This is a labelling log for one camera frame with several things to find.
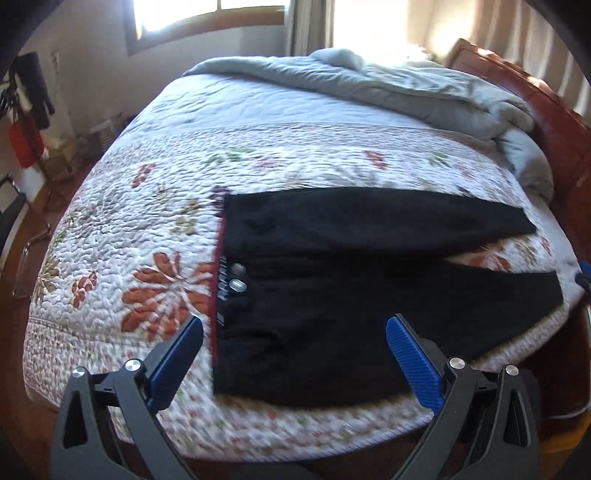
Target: blue object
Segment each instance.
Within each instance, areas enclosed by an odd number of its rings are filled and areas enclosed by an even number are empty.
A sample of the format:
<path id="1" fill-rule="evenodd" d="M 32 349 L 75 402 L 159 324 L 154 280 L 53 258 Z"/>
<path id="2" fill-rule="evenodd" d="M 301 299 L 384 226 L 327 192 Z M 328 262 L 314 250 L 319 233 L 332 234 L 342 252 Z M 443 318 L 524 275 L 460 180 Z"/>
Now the blue object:
<path id="1" fill-rule="evenodd" d="M 201 320 L 192 317 L 188 323 L 150 377 L 146 406 L 153 413 L 168 408 L 203 344 Z"/>
<path id="2" fill-rule="evenodd" d="M 386 340 L 419 403 L 437 415 L 445 402 L 441 377 L 397 316 L 390 318 L 386 324 Z"/>
<path id="3" fill-rule="evenodd" d="M 587 262 L 579 262 L 579 266 L 581 267 L 581 272 L 583 272 L 588 277 L 591 277 L 591 265 Z"/>

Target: chair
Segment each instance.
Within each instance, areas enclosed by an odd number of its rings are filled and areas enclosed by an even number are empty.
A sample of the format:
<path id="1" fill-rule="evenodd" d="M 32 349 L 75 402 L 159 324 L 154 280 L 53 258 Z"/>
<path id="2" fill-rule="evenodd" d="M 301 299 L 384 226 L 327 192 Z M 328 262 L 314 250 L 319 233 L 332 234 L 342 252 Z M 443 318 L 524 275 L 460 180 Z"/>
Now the chair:
<path id="1" fill-rule="evenodd" d="M 14 179 L 10 176 L 10 174 L 4 175 L 3 178 L 0 179 L 0 188 L 7 183 L 10 184 L 12 188 L 16 191 L 17 197 L 6 208 L 6 210 L 0 210 L 0 252 L 4 249 L 4 245 L 8 240 L 10 231 L 12 230 L 12 227 L 14 226 L 14 223 L 17 221 L 18 215 L 21 213 L 22 208 L 25 204 L 27 204 L 28 207 L 33 212 L 35 212 L 35 214 L 41 219 L 45 226 L 45 230 L 42 233 L 39 233 L 38 235 L 35 235 L 31 239 L 29 239 L 29 241 L 25 244 L 21 251 L 21 256 L 18 261 L 17 274 L 15 276 L 14 286 L 12 288 L 12 296 L 20 299 L 28 297 L 27 294 L 22 294 L 20 292 L 17 292 L 17 290 L 19 290 L 19 288 L 21 287 L 20 278 L 25 260 L 27 259 L 29 248 L 31 248 L 31 245 L 48 238 L 50 236 L 51 226 L 46 221 L 43 214 L 37 209 L 37 207 L 35 207 L 31 202 L 29 202 L 27 196 L 20 191 L 20 189 L 14 183 Z"/>

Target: window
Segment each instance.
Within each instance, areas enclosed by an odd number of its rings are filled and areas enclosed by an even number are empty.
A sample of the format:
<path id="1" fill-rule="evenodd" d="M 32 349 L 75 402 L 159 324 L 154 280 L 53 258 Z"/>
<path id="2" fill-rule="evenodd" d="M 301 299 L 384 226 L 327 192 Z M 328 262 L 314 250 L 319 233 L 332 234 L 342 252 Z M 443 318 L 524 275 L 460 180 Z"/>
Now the window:
<path id="1" fill-rule="evenodd" d="M 396 65 L 406 60 L 423 60 L 416 45 L 422 43 L 430 15 L 417 14 L 414 0 L 335 0 L 333 44 L 349 48 L 365 60 Z"/>
<path id="2" fill-rule="evenodd" d="M 128 53 L 225 28 L 283 25 L 289 0 L 125 0 Z"/>

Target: screw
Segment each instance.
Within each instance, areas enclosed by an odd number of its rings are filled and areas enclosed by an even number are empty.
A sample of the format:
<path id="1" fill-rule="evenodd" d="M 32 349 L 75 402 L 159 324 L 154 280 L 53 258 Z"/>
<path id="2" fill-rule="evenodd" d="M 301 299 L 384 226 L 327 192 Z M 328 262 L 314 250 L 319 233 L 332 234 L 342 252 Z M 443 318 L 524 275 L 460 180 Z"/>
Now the screw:
<path id="1" fill-rule="evenodd" d="M 141 366 L 142 362 L 136 358 L 132 358 L 131 360 L 127 360 L 125 362 L 125 369 L 128 372 L 135 372 L 136 370 L 139 370 Z"/>
<path id="2" fill-rule="evenodd" d="M 507 365 L 505 367 L 505 372 L 507 372 L 512 377 L 516 377 L 519 373 L 519 369 L 515 365 Z"/>
<path id="3" fill-rule="evenodd" d="M 84 367 L 76 367 L 75 369 L 72 370 L 72 376 L 74 378 L 83 377 L 85 373 L 86 373 L 86 371 L 84 370 Z"/>
<path id="4" fill-rule="evenodd" d="M 455 356 L 453 358 L 450 358 L 449 366 L 452 368 L 455 368 L 456 370 L 461 370 L 462 368 L 464 368 L 466 366 L 466 362 L 464 360 L 462 360 L 461 358 L 458 358 Z"/>

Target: curtain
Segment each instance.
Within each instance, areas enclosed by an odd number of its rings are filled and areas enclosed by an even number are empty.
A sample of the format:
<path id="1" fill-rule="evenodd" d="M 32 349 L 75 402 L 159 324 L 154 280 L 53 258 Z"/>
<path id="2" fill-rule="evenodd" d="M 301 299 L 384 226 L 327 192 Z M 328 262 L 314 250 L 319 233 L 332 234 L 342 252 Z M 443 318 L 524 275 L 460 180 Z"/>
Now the curtain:
<path id="1" fill-rule="evenodd" d="M 285 54 L 306 56 L 332 46 L 334 0 L 291 0 Z"/>
<path id="2" fill-rule="evenodd" d="M 550 24 L 524 0 L 478 3 L 470 41 L 545 81 L 591 124 L 589 83 Z"/>

